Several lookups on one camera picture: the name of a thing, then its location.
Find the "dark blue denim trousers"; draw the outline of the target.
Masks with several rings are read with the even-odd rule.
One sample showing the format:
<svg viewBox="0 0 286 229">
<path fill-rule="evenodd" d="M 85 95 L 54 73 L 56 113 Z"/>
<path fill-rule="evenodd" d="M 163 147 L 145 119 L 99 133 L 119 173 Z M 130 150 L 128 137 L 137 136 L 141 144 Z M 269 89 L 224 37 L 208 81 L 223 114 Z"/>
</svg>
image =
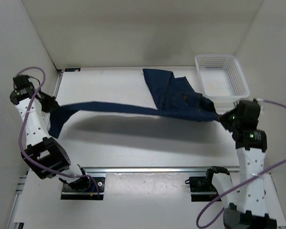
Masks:
<svg viewBox="0 0 286 229">
<path fill-rule="evenodd" d="M 143 69 L 155 108 L 109 102 L 83 102 L 59 106 L 51 111 L 49 134 L 58 138 L 64 124 L 78 111 L 155 115 L 196 122 L 216 121 L 214 103 L 194 91 L 186 77 L 159 69 Z"/>
</svg>

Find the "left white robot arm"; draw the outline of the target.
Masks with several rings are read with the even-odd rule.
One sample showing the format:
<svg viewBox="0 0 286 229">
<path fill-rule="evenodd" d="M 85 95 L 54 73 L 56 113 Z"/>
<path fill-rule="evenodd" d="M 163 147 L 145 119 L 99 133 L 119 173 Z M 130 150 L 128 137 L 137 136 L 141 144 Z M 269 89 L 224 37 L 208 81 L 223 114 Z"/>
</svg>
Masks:
<svg viewBox="0 0 286 229">
<path fill-rule="evenodd" d="M 24 120 L 31 97 L 36 89 L 29 75 L 19 75 L 13 78 L 14 90 L 10 94 L 10 100 L 19 111 Z M 90 179 L 85 176 L 85 171 L 80 166 L 70 169 L 71 161 L 63 147 L 49 135 L 42 113 L 49 113 L 59 105 L 54 96 L 39 91 L 29 110 L 25 125 L 26 145 L 25 153 L 36 163 L 47 168 L 67 174 L 78 175 L 74 179 L 74 185 L 80 191 L 90 187 Z"/>
</svg>

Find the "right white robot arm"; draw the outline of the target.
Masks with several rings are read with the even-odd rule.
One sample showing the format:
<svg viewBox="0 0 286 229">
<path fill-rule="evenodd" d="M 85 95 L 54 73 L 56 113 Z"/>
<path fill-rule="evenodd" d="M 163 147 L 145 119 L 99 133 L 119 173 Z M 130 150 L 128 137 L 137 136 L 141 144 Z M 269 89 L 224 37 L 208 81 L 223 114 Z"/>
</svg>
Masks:
<svg viewBox="0 0 286 229">
<path fill-rule="evenodd" d="M 224 206 L 226 229 L 275 229 L 266 206 L 262 175 L 267 150 L 266 133 L 257 129 L 261 106 L 257 100 L 241 100 L 235 109 L 221 115 L 219 122 L 232 134 L 240 167 L 240 187 L 234 188 L 224 167 L 210 167 L 204 184 L 217 191 Z"/>
</svg>

